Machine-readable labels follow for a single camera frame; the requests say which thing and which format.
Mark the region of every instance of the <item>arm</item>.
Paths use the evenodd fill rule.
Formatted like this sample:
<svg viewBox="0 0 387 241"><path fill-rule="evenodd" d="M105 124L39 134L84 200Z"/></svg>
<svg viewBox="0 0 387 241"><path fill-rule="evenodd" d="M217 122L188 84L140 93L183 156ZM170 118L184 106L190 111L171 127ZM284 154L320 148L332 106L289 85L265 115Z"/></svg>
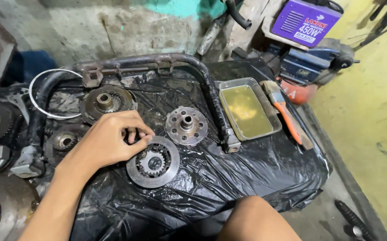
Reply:
<svg viewBox="0 0 387 241"><path fill-rule="evenodd" d="M136 128L141 140L134 143ZM86 182L101 167L126 161L154 133L136 111L103 115L56 167L49 189L18 241L67 241Z"/></svg>

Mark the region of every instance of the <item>welding machine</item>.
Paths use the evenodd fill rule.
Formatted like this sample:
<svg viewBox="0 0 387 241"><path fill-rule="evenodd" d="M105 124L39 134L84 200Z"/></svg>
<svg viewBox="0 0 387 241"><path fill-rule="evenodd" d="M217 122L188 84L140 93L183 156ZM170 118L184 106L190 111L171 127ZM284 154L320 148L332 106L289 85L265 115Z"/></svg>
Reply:
<svg viewBox="0 0 387 241"><path fill-rule="evenodd" d="M313 48L342 14L341 6L331 0L288 0L275 20L272 33Z"/></svg>

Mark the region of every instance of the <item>teal paint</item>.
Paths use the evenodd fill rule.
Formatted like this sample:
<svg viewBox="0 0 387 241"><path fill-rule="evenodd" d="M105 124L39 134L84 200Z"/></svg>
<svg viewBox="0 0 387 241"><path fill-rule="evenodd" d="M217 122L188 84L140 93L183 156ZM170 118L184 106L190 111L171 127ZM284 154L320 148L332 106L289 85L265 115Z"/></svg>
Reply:
<svg viewBox="0 0 387 241"><path fill-rule="evenodd" d="M220 0L143 0L142 5L154 12L195 20L204 14L215 18L226 10Z"/></svg>

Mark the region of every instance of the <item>leg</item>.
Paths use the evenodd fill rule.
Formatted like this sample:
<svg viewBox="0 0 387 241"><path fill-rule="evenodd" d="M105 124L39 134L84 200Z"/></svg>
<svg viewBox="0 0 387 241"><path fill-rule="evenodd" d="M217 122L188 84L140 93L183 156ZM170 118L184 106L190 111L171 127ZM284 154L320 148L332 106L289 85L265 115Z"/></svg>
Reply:
<svg viewBox="0 0 387 241"><path fill-rule="evenodd" d="M301 241L284 218L259 196L238 200L217 241Z"/></svg>

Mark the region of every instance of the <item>white label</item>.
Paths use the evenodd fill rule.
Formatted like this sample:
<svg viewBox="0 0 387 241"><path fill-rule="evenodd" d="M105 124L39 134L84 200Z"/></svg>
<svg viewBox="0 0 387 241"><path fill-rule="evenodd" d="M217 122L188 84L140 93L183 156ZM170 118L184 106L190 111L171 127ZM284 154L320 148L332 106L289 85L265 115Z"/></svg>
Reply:
<svg viewBox="0 0 387 241"><path fill-rule="evenodd" d="M313 43L315 41L314 37L311 37L311 36L308 36L306 34L299 33L299 32L296 32L296 34L293 37L295 37L297 39L301 39L303 41L307 41L308 43Z"/></svg>

